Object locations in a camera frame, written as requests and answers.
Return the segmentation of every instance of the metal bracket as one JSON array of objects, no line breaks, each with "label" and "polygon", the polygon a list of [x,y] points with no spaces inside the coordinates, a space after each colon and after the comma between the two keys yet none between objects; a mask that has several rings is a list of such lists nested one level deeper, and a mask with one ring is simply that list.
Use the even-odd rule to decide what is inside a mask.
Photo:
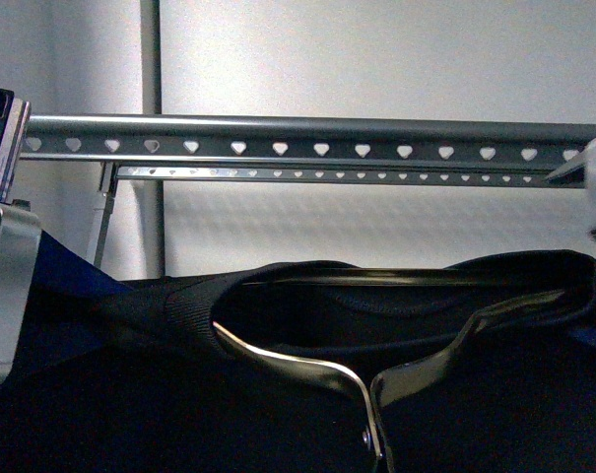
[{"label": "metal bracket", "polygon": [[0,383],[13,366],[40,235],[35,214],[0,204]]},{"label": "metal bracket", "polygon": [[100,268],[104,244],[109,229],[109,219],[113,213],[117,189],[117,165],[115,163],[103,163],[100,174],[99,192],[94,199],[94,219],[90,230],[88,251],[86,260]]}]

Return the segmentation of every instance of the gray wall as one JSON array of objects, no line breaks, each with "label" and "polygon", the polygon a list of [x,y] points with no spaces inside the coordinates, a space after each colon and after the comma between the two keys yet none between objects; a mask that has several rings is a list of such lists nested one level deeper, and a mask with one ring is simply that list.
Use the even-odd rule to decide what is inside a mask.
[{"label": "gray wall", "polygon": [[[0,2],[0,88],[30,101],[34,112],[58,109],[53,49],[49,0]],[[59,164],[21,162],[12,197],[31,200],[45,228],[63,240],[61,180]]]},{"label": "gray wall", "polygon": [[[596,1],[167,0],[165,113],[596,122]],[[582,191],[169,183],[169,274],[596,255]]]},{"label": "gray wall", "polygon": [[[154,58],[142,41],[153,34],[152,4],[0,2],[0,87],[31,101],[33,113],[154,112],[146,74]],[[99,165],[21,162],[12,197],[31,200],[43,227],[84,256],[98,182]],[[158,204],[153,184],[120,185],[105,271],[120,279],[159,274]]]}]

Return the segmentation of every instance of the shelf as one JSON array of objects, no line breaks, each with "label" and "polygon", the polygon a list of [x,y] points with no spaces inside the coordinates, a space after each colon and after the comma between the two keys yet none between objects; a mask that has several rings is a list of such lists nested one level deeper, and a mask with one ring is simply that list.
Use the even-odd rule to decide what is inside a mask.
[{"label": "shelf", "polygon": [[36,115],[22,159],[112,163],[118,179],[554,187],[544,177],[595,137],[571,124]]}]

